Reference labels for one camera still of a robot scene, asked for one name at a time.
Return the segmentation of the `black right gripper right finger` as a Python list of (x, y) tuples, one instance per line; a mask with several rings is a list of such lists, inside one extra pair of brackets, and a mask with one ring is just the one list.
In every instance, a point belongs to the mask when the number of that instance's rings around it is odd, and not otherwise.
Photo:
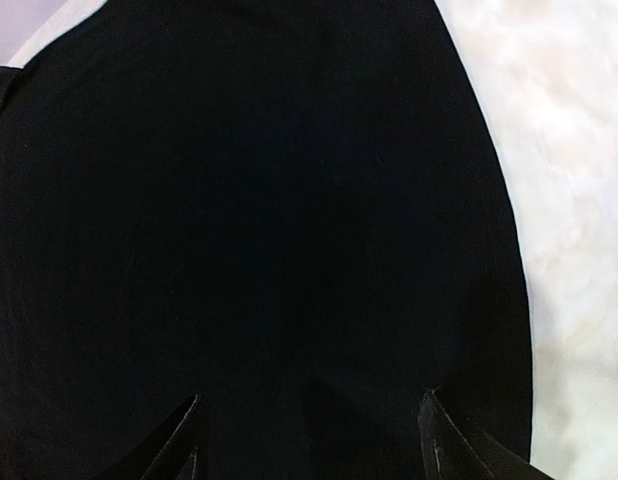
[(418, 426), (428, 479), (537, 480), (548, 477), (507, 450), (470, 417), (447, 408), (436, 390), (424, 394)]

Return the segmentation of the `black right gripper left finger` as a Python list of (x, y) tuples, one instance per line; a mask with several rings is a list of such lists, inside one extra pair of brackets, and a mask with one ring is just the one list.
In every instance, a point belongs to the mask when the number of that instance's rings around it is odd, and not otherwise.
[(136, 448), (135, 479), (202, 478), (202, 400), (185, 400)]

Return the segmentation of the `black t-shirt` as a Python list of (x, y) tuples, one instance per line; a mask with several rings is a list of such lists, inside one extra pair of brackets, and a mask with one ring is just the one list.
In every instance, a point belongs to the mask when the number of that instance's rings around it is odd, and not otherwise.
[(173, 411), (205, 479), (421, 479), (437, 398), (528, 459), (527, 285), (432, 1), (108, 1), (0, 66), (0, 479)]

